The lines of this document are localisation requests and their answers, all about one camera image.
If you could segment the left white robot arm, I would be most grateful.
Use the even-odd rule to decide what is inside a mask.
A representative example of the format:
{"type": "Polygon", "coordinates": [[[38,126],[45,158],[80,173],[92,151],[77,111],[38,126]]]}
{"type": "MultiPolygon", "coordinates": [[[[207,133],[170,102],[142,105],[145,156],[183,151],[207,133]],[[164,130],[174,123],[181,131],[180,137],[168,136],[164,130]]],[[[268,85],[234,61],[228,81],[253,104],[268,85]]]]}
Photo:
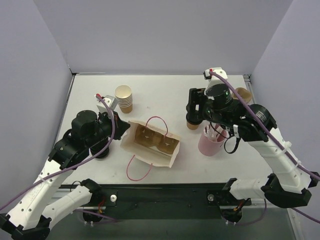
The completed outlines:
{"type": "Polygon", "coordinates": [[[78,207],[95,206],[102,199],[101,187],[91,179],[50,204],[54,193],[73,171],[94,158],[104,158],[113,140],[120,140],[130,124],[108,110],[95,113],[82,110],[63,137],[55,143],[35,182],[18,194],[20,201],[1,214],[0,228],[14,240],[44,240],[51,229],[78,207]]]}

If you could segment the single brown paper cup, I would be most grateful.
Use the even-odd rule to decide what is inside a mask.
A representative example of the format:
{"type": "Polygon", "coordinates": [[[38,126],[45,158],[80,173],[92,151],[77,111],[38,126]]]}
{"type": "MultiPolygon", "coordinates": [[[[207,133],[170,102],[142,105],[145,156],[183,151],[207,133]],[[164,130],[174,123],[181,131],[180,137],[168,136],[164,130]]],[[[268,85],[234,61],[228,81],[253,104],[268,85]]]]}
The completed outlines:
{"type": "Polygon", "coordinates": [[[190,122],[187,121],[186,122],[186,126],[187,126],[188,129],[194,131],[194,130],[197,130],[199,128],[200,124],[199,123],[197,123],[197,124],[190,123],[190,122]]]}

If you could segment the cakes paper gift bag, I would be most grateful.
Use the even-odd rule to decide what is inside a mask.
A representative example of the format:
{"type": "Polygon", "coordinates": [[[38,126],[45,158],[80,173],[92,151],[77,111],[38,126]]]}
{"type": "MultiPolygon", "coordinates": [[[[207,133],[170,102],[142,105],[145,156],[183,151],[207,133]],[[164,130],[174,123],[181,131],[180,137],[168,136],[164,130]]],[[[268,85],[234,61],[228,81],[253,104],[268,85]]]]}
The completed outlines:
{"type": "Polygon", "coordinates": [[[128,123],[130,127],[120,143],[121,149],[132,155],[126,166],[126,177],[132,182],[139,182],[153,167],[171,168],[180,151],[181,137],[169,132],[166,121],[154,115],[146,122],[130,120],[128,123]],[[129,167],[133,159],[149,165],[141,178],[130,177],[129,167]]]}

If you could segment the single pulp cup carrier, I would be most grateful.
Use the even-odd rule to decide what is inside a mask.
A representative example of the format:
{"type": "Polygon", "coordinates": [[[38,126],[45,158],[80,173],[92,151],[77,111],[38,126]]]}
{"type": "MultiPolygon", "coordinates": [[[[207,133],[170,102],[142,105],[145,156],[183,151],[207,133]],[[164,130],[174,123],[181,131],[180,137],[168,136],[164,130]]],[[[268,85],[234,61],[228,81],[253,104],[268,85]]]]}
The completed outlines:
{"type": "Polygon", "coordinates": [[[179,143],[177,139],[164,136],[140,124],[136,128],[134,141],[147,148],[156,147],[160,152],[170,155],[179,143]]]}

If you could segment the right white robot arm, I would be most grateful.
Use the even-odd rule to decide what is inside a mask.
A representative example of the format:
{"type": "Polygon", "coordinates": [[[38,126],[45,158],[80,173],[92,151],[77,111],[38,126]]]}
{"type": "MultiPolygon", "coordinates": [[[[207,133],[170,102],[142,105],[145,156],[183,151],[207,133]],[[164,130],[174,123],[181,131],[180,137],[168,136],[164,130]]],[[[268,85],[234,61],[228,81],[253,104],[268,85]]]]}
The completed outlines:
{"type": "Polygon", "coordinates": [[[253,147],[266,161],[272,173],[264,179],[228,181],[221,197],[227,204],[242,199],[267,199],[280,208],[307,206],[309,188],[317,182],[299,168],[290,142],[285,141],[270,112],[259,104],[241,103],[232,98],[224,83],[208,89],[191,88],[188,93],[186,120],[192,125],[203,121],[220,125],[229,135],[253,147]]]}

